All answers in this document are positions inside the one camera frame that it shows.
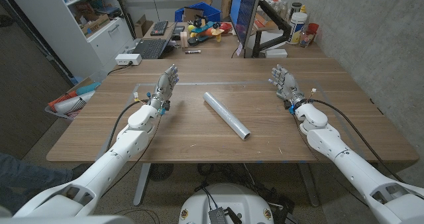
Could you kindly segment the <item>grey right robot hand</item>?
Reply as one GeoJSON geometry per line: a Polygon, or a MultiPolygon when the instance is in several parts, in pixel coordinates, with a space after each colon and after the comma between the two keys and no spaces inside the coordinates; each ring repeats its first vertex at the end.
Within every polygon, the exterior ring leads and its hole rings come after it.
{"type": "Polygon", "coordinates": [[[272,78],[268,81],[277,87],[276,95],[283,100],[285,109],[296,106],[305,99],[294,76],[279,64],[272,68],[272,78]]]}

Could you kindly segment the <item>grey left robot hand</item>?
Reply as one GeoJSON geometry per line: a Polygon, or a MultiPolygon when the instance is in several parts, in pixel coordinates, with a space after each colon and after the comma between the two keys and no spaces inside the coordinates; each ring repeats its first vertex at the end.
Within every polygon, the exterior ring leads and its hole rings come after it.
{"type": "Polygon", "coordinates": [[[178,81],[178,68],[173,64],[159,77],[148,104],[155,109],[169,109],[169,100],[178,81]]]}

